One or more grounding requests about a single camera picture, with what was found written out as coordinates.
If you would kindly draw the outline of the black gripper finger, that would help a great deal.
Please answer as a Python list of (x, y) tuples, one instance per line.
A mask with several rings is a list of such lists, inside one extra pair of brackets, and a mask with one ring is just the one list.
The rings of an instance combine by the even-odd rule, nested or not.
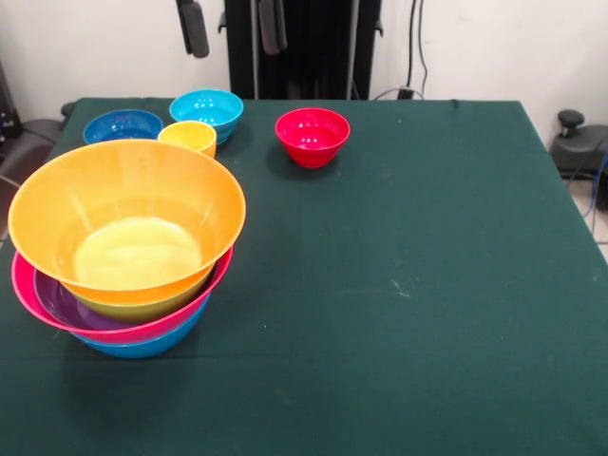
[(280, 54), (288, 46), (283, 1), (260, 0), (258, 18), (265, 53)]
[(195, 58), (206, 58), (209, 55), (210, 48), (199, 2), (177, 0), (176, 4), (186, 53), (193, 55)]

